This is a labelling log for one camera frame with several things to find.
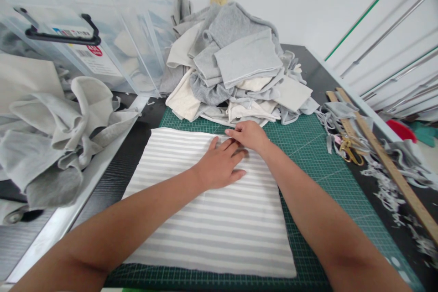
cutting mat grid lines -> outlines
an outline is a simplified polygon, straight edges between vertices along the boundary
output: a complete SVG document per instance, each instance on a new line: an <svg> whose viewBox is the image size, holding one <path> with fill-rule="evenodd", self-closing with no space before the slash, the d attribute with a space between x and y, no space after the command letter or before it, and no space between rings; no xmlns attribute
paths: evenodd
<svg viewBox="0 0 438 292"><path fill-rule="evenodd" d="M225 129L228 129L224 125L203 118L192 123L179 120L169 108L163 116L160 127L218 135L225 134ZM289 125L270 122L264 130L272 142L339 203L388 261L393 260L392 264L408 279L411 288L414 291L423 291L417 276L385 229L344 160L335 154L327 153L326 134L316 116L301 115L296 122ZM330 284L323 268L295 225L282 195L280 196L297 268L296 278L217 274L176 267L123 264L111 273L106 285L162 290L253 290L255 288L266 290L327 288L329 290Z"/></svg>

label sticker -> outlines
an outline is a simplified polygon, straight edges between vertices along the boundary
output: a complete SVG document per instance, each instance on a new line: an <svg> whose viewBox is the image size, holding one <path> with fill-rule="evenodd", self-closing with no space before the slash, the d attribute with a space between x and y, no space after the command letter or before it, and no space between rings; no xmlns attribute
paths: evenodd
<svg viewBox="0 0 438 292"><path fill-rule="evenodd" d="M91 37L92 33L85 27L52 26L52 29L59 35L68 37ZM101 46L85 46L68 44L76 56L94 73L123 77L119 69L114 65L111 58Z"/></svg>

scissors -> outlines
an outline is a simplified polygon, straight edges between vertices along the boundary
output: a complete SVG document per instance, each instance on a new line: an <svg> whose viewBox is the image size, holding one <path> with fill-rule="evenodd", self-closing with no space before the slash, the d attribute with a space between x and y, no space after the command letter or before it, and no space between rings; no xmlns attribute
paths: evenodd
<svg viewBox="0 0 438 292"><path fill-rule="evenodd" d="M362 166L364 164L364 158L351 147L351 140L347 137L342 137L342 139L339 151L345 152L345 157L343 157L343 159L348 163L353 162L358 166Z"/></svg>

wooden ruler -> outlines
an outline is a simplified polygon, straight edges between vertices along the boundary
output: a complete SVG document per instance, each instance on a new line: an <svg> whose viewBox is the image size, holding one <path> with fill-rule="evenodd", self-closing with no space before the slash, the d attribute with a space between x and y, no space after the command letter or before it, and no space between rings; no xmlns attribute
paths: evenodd
<svg viewBox="0 0 438 292"><path fill-rule="evenodd" d="M347 103L352 104L350 98L347 96L347 94L342 88L336 88L336 90L339 92L339 94ZM362 129L362 132L364 133L365 137L368 139L371 146L374 148L375 152L381 159L383 166L389 172L390 176L392 177L392 180L397 184L401 193L405 197L405 200L414 210L418 219L420 219L421 223L423 224L423 227L428 231L435 244L438 245L438 224L432 218L430 213L426 210L424 205L421 203L420 199L412 190L411 186L409 186L405 178L402 176L400 171L395 166L394 162L391 160L391 158L388 156L386 151L383 149L382 145L377 140L376 136L373 134L373 132L367 125L364 118L358 112L356 112L355 114L356 114L357 124Z"/></svg>
<svg viewBox="0 0 438 292"><path fill-rule="evenodd" d="M327 91L327 92L326 92L326 95L327 95L328 99L329 99L332 103L338 101L338 97L336 97L336 95L334 94L333 91ZM357 142L357 141L359 140L359 138L358 138L358 136L357 136L357 134L356 134L356 131L353 129L353 127L352 127L352 125L351 125L351 123L350 123L350 120L349 120L349 119L341 119L341 123L342 123L342 126L343 126L344 129L345 129L345 132L347 133L347 136L351 138L351 142L352 142L353 144L356 144L356 145L358 145L358 146L361 146L361 145L359 145L358 142ZM358 154L360 154L360 155L368 155L368 154L369 154L369 153L367 153L367 152L359 151L359 150L356 150L356 152L357 152Z"/></svg>

white and gray striped fabric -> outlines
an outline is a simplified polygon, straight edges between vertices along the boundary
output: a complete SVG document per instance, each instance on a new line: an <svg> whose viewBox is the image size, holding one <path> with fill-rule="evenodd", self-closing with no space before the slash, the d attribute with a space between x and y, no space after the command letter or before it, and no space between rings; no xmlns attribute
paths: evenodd
<svg viewBox="0 0 438 292"><path fill-rule="evenodd" d="M213 137L202 132L153 129L123 198L189 169L205 154ZM245 169L247 174L187 204L125 263L295 277L278 187L267 165L250 151L236 168Z"/></svg>

